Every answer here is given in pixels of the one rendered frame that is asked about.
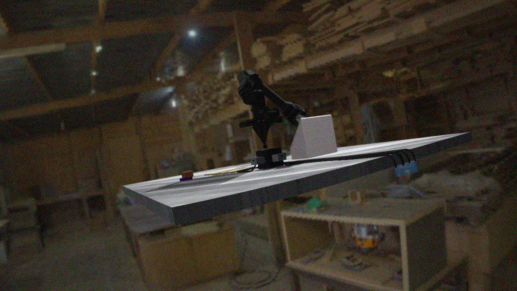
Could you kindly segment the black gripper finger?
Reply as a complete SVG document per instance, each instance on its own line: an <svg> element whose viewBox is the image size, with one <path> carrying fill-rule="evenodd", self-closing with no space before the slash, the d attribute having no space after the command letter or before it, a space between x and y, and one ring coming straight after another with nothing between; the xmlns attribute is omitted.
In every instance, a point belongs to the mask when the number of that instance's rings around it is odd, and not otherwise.
<svg viewBox="0 0 517 291"><path fill-rule="evenodd" d="M259 126L259 127L251 127L257 133L257 135L259 136L259 138L262 142L264 142L263 127L264 127L264 125Z"/></svg>
<svg viewBox="0 0 517 291"><path fill-rule="evenodd" d="M269 128L270 128L272 125L273 125L273 124L264 125L264 127L263 127L264 141L266 141L266 140L267 140L267 134L268 134Z"/></svg>

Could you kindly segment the brown rectangular block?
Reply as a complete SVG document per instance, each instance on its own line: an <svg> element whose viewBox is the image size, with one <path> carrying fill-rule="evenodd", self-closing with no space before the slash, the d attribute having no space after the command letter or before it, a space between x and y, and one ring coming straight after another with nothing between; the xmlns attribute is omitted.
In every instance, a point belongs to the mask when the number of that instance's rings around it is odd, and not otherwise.
<svg viewBox="0 0 517 291"><path fill-rule="evenodd" d="M184 178L184 177L192 177L193 176L193 171L183 172L181 174L182 174L182 178Z"/></svg>

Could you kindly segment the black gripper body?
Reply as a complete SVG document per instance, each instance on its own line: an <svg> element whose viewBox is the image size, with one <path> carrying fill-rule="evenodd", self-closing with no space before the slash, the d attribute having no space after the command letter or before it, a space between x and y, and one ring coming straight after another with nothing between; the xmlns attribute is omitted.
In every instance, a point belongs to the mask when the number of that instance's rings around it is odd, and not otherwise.
<svg viewBox="0 0 517 291"><path fill-rule="evenodd" d="M282 117L281 116L277 116L277 119L272 119L272 120L268 120L268 119L266 119L264 117L258 118L258 112L259 112L259 108L260 107L265 109L266 105L264 104L264 105L255 105L255 106L253 106L251 111L253 111L254 118L253 119L249 119L249 120L240 121L240 128L242 128L242 127L251 127L251 126L259 127L259 126L263 126L263 125L269 125L269 124L273 124L273 123L280 123L280 122L282 122Z"/></svg>

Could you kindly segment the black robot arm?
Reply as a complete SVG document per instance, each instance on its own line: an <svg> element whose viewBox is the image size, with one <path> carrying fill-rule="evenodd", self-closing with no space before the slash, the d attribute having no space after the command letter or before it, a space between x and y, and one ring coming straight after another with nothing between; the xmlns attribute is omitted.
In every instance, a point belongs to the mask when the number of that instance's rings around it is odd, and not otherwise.
<svg viewBox="0 0 517 291"><path fill-rule="evenodd" d="M273 101L277 106L279 106L288 121L297 127L300 119L306 118L306 112L302 107L297 104L293 104L292 102L285 101L283 98L279 97L279 95L277 95L273 90L270 90L270 88L263 83L262 78L255 71L251 69L247 71L243 70L237 78L240 82L240 86L237 89L238 94L240 94L244 104L252 106L264 105L266 96L270 101ZM272 120L277 119L279 114L280 112L278 108L270 110L268 109L268 106L266 106L265 109L260 107L258 118L264 117L268 120Z"/></svg>

